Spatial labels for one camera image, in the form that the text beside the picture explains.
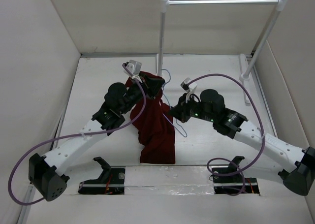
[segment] screw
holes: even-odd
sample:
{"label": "screw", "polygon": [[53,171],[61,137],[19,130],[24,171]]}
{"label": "screw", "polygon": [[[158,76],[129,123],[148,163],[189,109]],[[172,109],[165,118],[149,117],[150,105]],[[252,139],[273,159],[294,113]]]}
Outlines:
{"label": "screw", "polygon": [[120,180],[124,179],[124,178],[125,178],[125,174],[124,174],[123,172],[119,173],[119,174],[118,174],[118,178],[119,178]]}
{"label": "screw", "polygon": [[[214,171],[214,173],[217,173],[218,174],[218,172],[217,171]],[[218,176],[213,176],[213,179],[217,179],[217,178],[219,178]]]}

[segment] white enclosure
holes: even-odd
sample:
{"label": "white enclosure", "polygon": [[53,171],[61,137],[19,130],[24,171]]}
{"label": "white enclosure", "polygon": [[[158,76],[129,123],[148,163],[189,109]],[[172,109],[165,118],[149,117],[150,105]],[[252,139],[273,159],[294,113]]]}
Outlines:
{"label": "white enclosure", "polygon": [[[301,148],[314,146],[313,7],[313,0],[288,2],[248,84],[265,130]],[[165,87],[171,104],[184,93],[180,83],[187,77],[224,73],[239,79],[240,54],[251,60],[272,13],[272,5],[170,8],[163,68],[172,74]],[[140,164],[143,146],[133,126],[76,161],[101,156],[111,165],[127,166],[125,195],[80,195],[77,184],[53,202],[17,205],[7,182],[24,152],[55,135],[79,131],[103,103],[108,87],[126,81],[122,63],[134,59],[142,62],[142,70],[157,73],[160,0],[0,0],[0,23],[1,224],[313,223],[314,186],[307,202],[267,180],[258,180],[260,195],[214,194],[207,161],[253,158],[257,151],[197,119],[183,124],[188,138],[176,132],[173,166]],[[80,58],[80,53],[87,54]],[[235,83],[217,77],[197,83],[197,94],[215,89],[227,107],[257,123]],[[41,198],[28,180],[28,158],[13,179],[14,194],[26,202]],[[260,161],[272,162],[266,156]]]}

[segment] metal strip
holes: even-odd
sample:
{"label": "metal strip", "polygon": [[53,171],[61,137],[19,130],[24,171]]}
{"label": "metal strip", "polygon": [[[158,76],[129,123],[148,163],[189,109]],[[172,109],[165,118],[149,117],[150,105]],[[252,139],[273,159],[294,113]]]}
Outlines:
{"label": "metal strip", "polygon": [[[29,185],[28,190],[26,191],[24,202],[29,202],[30,200],[33,200],[34,196],[35,196],[35,192],[36,192],[36,189],[34,189],[34,186]],[[29,216],[29,213],[30,213],[30,210],[31,210],[31,206],[23,206],[22,207],[22,210],[20,212],[20,216],[19,216],[19,219],[17,221],[17,224],[25,224],[26,223],[28,216]]]}
{"label": "metal strip", "polygon": [[[215,183],[213,184],[214,187],[221,187],[221,186],[242,186],[243,183]],[[252,182],[251,183],[252,186],[258,186],[257,182]]]}
{"label": "metal strip", "polygon": [[106,185],[106,184],[83,184],[82,187],[85,187],[85,188],[92,188],[92,187],[125,187],[124,184],[109,184],[109,185]]}
{"label": "metal strip", "polygon": [[258,56],[259,56],[259,53],[262,51],[262,48],[264,47],[264,45],[267,41],[267,38],[269,37],[273,27],[275,26],[280,13],[281,13],[281,11],[275,10],[275,12],[271,14],[271,16],[272,16],[271,20],[270,20],[267,28],[263,30],[264,34],[261,37],[261,40],[260,40],[260,42],[259,42],[259,44],[255,50],[255,53],[252,57],[252,60],[249,64],[248,68],[246,69],[245,73],[242,74],[243,79],[248,79],[250,72],[251,72],[251,70],[252,70],[252,68],[253,68],[253,66],[254,66],[254,64],[255,64]]}
{"label": "metal strip", "polygon": [[269,110],[269,106],[268,106],[268,103],[267,103],[267,99],[266,99],[264,90],[263,90],[263,88],[262,88],[260,79],[259,79],[259,77],[258,77],[258,73],[257,73],[256,67],[254,66],[253,68],[254,68],[254,71],[253,71],[253,72],[254,72],[255,77],[256,77],[256,79],[257,79],[258,86],[259,86],[259,89],[260,89],[260,93],[261,93],[262,98],[263,98],[263,100],[264,100],[264,104],[265,104],[265,107],[266,107],[266,110],[267,110],[267,114],[268,114],[268,117],[269,117],[269,120],[270,120],[270,123],[271,123],[272,130],[273,130],[273,132],[274,132],[275,137],[278,137],[277,130],[276,130],[274,121],[272,120],[271,113],[270,113],[270,110]]}
{"label": "metal strip", "polygon": [[[59,121],[59,124],[58,124],[58,128],[57,128],[57,132],[56,132],[55,137],[60,137],[60,134],[61,134],[61,131],[62,131],[62,128],[63,128],[63,122],[64,122],[65,114],[67,112],[67,108],[68,108],[68,104],[69,104],[69,100],[70,100],[70,96],[71,96],[71,92],[72,92],[74,79],[75,79],[75,75],[73,76],[73,80],[72,80],[71,88],[70,88],[70,91],[69,91],[69,95],[68,95],[68,98],[66,100],[63,112],[62,112],[62,114],[60,116],[60,121]],[[58,143],[59,143],[58,140],[55,141],[53,149],[57,148]]]}
{"label": "metal strip", "polygon": [[160,28],[159,28],[159,44],[158,44],[158,65],[157,75],[162,76],[163,54],[164,54],[164,32],[165,32],[165,12],[161,12]]}
{"label": "metal strip", "polygon": [[155,57],[156,53],[82,53],[81,58],[135,58]]}
{"label": "metal strip", "polygon": [[[140,165],[126,165],[124,167],[133,167],[133,166],[140,166]],[[165,165],[161,165],[161,164],[150,164],[150,163],[146,163],[146,164],[142,164],[141,167],[148,167],[148,166],[154,166],[154,167],[160,167],[160,166],[169,166],[169,167],[172,167],[172,166],[206,166],[205,164],[194,164],[194,165],[183,165],[183,164],[180,164],[180,165],[177,165],[177,164],[165,164]],[[215,168],[215,167],[228,167],[228,164],[224,165],[210,165],[210,167],[212,168]]]}

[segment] white metal rod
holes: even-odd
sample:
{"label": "white metal rod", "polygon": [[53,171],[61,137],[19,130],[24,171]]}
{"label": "white metal rod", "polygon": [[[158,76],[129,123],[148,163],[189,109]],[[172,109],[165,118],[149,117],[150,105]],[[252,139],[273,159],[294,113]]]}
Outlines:
{"label": "white metal rod", "polygon": [[159,51],[158,51],[158,65],[157,65],[158,76],[162,76],[165,14],[166,14],[165,12],[161,12],[161,26],[159,29]]}
{"label": "white metal rod", "polygon": [[169,1],[169,5],[208,5],[208,4],[256,4],[277,5],[279,0],[198,0],[198,1]]}
{"label": "white metal rod", "polygon": [[274,27],[274,25],[275,25],[275,23],[277,21],[277,18],[280,15],[280,12],[283,11],[287,1],[288,0],[279,0],[279,3],[277,5],[277,7],[276,7],[275,12],[273,13],[271,21],[270,21],[268,27],[265,30],[265,33],[263,34],[263,36],[262,36],[262,38],[260,40],[260,43],[259,43],[259,45],[258,45],[258,47],[257,47],[257,49],[256,49],[256,51],[255,51],[255,53],[254,53],[254,55],[252,57],[252,60],[251,60],[251,62],[249,64],[248,68],[246,69],[245,73],[243,73],[241,75],[241,79],[243,79],[243,80],[248,80],[249,79],[250,72],[251,72],[251,70],[254,67],[254,64],[255,64],[255,62],[256,62],[256,60],[258,58],[258,55],[261,52],[262,48],[264,47],[264,45],[265,45],[265,43],[267,41],[267,38],[268,38],[269,34],[271,33],[271,30]]}
{"label": "white metal rod", "polygon": [[264,47],[264,45],[266,43],[266,40],[269,37],[269,34],[271,33],[272,28],[274,27],[274,25],[275,25],[279,15],[280,15],[280,11],[275,11],[275,13],[273,14],[273,17],[272,17],[272,19],[271,19],[267,29],[265,30],[265,33],[262,36],[262,38],[260,40],[260,43],[259,43],[259,45],[258,45],[258,47],[257,47],[257,49],[256,49],[256,51],[255,51],[255,53],[254,53],[254,55],[253,55],[253,57],[251,59],[251,62],[250,62],[249,66],[247,67],[247,69],[246,69],[246,71],[245,71],[245,73],[243,75],[244,78],[248,78],[249,77],[250,72],[251,72],[252,68],[254,67],[254,64],[255,64],[258,56],[259,56],[259,53],[261,52],[262,48]]}

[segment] orange wire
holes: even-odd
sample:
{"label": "orange wire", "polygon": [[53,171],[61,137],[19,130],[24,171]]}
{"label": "orange wire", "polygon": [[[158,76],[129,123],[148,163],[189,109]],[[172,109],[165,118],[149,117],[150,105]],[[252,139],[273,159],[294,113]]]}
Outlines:
{"label": "orange wire", "polygon": [[251,186],[252,193],[254,193],[254,189],[252,188],[252,183],[251,183],[250,179],[249,179],[249,178],[247,178],[247,181],[249,182],[249,184],[250,184],[250,186]]}
{"label": "orange wire", "polygon": [[113,174],[111,174],[111,176],[109,177],[108,182],[106,183],[106,190],[105,190],[105,194],[106,194],[106,193],[107,193],[107,191],[109,190],[108,185],[109,185],[110,180],[112,179],[112,177],[113,177]]}

